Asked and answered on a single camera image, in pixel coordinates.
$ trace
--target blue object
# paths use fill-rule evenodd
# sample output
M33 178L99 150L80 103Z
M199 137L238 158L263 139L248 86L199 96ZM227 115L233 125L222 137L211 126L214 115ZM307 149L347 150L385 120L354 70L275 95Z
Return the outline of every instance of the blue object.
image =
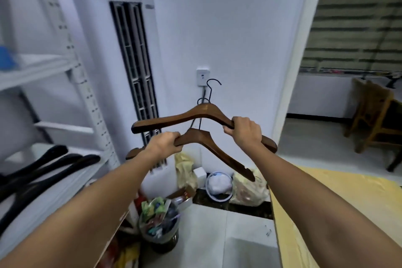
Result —
M10 70L15 68L15 62L7 48L0 46L0 70Z
M205 190L207 191L207 194L208 194L208 196L210 197L210 199L212 199L212 200L214 200L214 201L216 201L216 202L225 202L225 201L227 201L227 200L229 200L229 199L231 199L232 198L232 196L233 196L233 187L232 187L232 191L230 191L230 195L227 197L227 198L225 198L225 199L218 199L218 198L216 198L214 195L212 195L210 192L209 192L209 185L208 185L208 180L209 180L209 178L210 177L212 177L212 176L215 176L215 175L217 175L217 174L222 174L222 175L226 175L226 176L228 176L229 178L230 178L230 180L232 180L233 181L233 179L228 175L228 174L226 174L226 173L224 173L224 172L221 172L221 171L216 171L216 172L213 172L213 173L211 173L211 174L209 174L209 176L208 176L208 178L207 178L207 181L205 182Z

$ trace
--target trash bag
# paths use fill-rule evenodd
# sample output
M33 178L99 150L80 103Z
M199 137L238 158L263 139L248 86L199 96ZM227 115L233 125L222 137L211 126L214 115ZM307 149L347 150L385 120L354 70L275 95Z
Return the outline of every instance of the trash bag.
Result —
M251 169L254 174L255 182L244 178L238 172L233 175L233 197L229 203L244 206L259 206L268 197L267 182L260 170Z
M194 190L198 188L197 176L193 172L194 161L183 152L174 154L176 166L177 186L183 188L190 185Z

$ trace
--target wall outlet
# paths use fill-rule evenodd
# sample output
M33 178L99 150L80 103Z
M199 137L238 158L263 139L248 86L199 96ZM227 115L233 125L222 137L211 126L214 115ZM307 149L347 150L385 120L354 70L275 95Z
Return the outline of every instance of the wall outlet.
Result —
M197 69L197 86L207 86L209 69Z

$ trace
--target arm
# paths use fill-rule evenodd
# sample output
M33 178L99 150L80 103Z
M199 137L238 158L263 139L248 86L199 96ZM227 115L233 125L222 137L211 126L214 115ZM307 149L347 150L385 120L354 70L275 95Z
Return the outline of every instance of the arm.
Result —
M402 248L318 180L268 151L249 118L224 127L254 161L322 268L401 267Z
M154 136L137 157L83 189L50 215L0 261L0 266L92 268L148 171L183 148L173 145L178 136Z

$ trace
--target striped roller blind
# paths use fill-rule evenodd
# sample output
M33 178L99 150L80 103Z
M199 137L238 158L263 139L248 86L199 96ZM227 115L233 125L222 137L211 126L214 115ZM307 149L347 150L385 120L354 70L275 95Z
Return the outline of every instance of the striped roller blind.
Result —
M402 71L402 0L319 0L301 71Z

